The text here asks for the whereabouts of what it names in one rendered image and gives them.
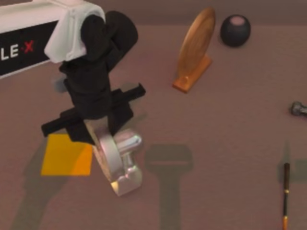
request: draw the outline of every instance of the brown table surface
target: brown table surface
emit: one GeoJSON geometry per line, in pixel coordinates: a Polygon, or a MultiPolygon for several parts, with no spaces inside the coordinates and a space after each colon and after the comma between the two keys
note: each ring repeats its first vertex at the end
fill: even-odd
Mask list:
{"type": "Polygon", "coordinates": [[[40,177],[40,125],[71,107],[52,89],[57,65],[0,81],[0,230],[279,230],[285,161],[292,163],[289,229],[307,228],[307,120],[287,110],[307,103],[307,27],[254,26],[239,49],[216,33],[212,66],[183,94],[171,84],[186,30],[139,26],[139,43],[110,75],[114,89],[138,82],[147,89],[127,125],[144,138],[143,184],[121,198],[96,161],[88,177],[40,177]],[[144,156],[157,152],[193,158],[180,189],[171,169],[161,183],[180,205],[160,194],[161,181],[145,167],[144,156]]]}

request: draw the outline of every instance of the black round object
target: black round object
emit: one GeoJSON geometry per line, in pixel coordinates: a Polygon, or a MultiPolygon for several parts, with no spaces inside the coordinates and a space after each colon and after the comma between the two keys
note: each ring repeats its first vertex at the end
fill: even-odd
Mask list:
{"type": "Polygon", "coordinates": [[[225,45],[238,47],[247,42],[250,32],[251,26],[248,19],[242,15],[234,14],[223,21],[220,36],[225,45]]]}

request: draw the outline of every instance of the yellow square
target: yellow square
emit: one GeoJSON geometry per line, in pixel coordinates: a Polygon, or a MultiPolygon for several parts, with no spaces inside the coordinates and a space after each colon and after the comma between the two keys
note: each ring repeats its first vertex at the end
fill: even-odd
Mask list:
{"type": "Polygon", "coordinates": [[[67,134],[49,135],[42,166],[44,176],[89,176],[92,146],[72,142],[67,134]]]}

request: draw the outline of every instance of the wooden base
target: wooden base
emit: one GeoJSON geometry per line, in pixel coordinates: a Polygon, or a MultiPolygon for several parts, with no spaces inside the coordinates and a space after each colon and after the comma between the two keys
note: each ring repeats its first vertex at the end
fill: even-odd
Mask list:
{"type": "Polygon", "coordinates": [[[211,63],[212,60],[210,59],[210,57],[208,55],[205,55],[201,60],[200,64],[191,74],[183,76],[182,74],[178,73],[179,77],[173,82],[173,87],[184,93],[188,93],[194,83],[207,70],[211,63]]]}

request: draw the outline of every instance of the black label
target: black label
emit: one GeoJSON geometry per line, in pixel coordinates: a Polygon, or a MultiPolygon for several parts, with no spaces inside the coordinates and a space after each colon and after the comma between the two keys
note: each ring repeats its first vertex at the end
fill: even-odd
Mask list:
{"type": "Polygon", "coordinates": [[[0,34],[0,77],[49,60],[44,50],[57,23],[0,34]]]}

